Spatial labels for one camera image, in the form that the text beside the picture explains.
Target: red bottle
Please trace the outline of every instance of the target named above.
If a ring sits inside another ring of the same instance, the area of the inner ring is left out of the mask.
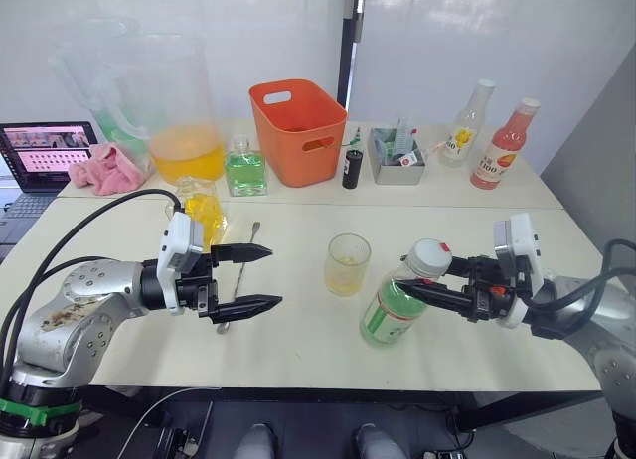
[[[541,104],[532,98],[521,100],[506,126],[499,128],[486,148],[484,157],[470,177],[470,182],[481,189],[495,189],[517,153],[526,143],[526,130]]]

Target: gray wall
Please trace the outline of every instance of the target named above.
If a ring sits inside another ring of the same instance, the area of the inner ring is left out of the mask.
[[[636,241],[635,67],[632,47],[542,174],[599,250],[615,237]],[[616,265],[636,265],[627,249],[614,258]],[[624,283],[634,293],[634,278]]]

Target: shoe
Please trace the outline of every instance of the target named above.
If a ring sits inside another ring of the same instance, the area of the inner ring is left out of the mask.
[[[363,424],[354,439],[360,459],[407,459],[396,442],[373,423]]]
[[[234,459],[275,459],[275,436],[271,427],[258,423],[242,438]]]

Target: orange plastic basket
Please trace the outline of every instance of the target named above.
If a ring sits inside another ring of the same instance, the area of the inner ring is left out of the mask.
[[[347,111],[307,79],[249,89],[258,141],[283,184],[300,188],[336,174]]]

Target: white table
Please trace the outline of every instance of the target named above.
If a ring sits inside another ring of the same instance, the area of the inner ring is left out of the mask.
[[[344,143],[348,143],[356,128],[362,126],[363,142],[369,136],[370,123],[348,122]],[[247,134],[252,145],[257,145],[257,137],[252,120],[226,121],[224,131],[228,134]],[[217,182],[217,192],[221,200],[232,199],[236,203],[272,203],[272,204],[328,204],[347,206],[437,206],[452,208],[520,208],[520,209],[562,209],[555,195],[528,166],[522,156],[506,173],[501,185],[493,191],[474,187],[470,173],[481,159],[486,144],[492,138],[494,128],[486,127],[475,140],[476,145],[469,153],[467,162],[459,168],[448,168],[439,163],[437,152],[430,156],[430,163],[417,186],[380,186],[376,185],[371,173],[369,156],[363,159],[363,168],[358,187],[347,190],[342,187],[344,152],[336,175],[329,181],[307,186],[301,189],[289,188],[278,181],[268,170],[269,194],[264,197],[231,198],[225,178]],[[445,138],[443,125],[420,126],[416,138],[420,145],[433,147]],[[164,182],[157,174],[153,175],[143,188],[162,188],[174,191],[175,188]],[[90,188],[75,188],[68,185],[60,193],[61,197],[92,197]]]
[[[105,199],[55,200],[0,266],[0,313],[27,285],[35,266],[70,227]],[[79,255],[143,260],[157,254],[167,224],[163,200],[135,200],[82,231],[58,261]],[[329,206],[224,203],[231,225],[225,241],[244,241],[253,221],[256,241],[274,255],[245,268],[241,293],[281,294],[273,310],[236,322],[225,336],[194,312],[165,311],[125,322],[116,332],[93,382],[234,387],[311,387],[402,390],[563,391],[598,389],[589,367],[563,342],[534,338],[526,326],[504,330],[493,322],[471,324],[429,308],[403,341],[376,350],[358,322],[381,277],[424,236],[443,239],[456,255],[491,254],[492,225],[517,209]],[[530,210],[542,243],[544,266],[590,277],[600,256],[561,209]],[[355,231],[373,254],[362,291],[342,299],[322,279],[329,239]],[[236,265],[215,271],[220,297],[229,299]],[[61,277],[38,289],[32,308],[53,298]]]

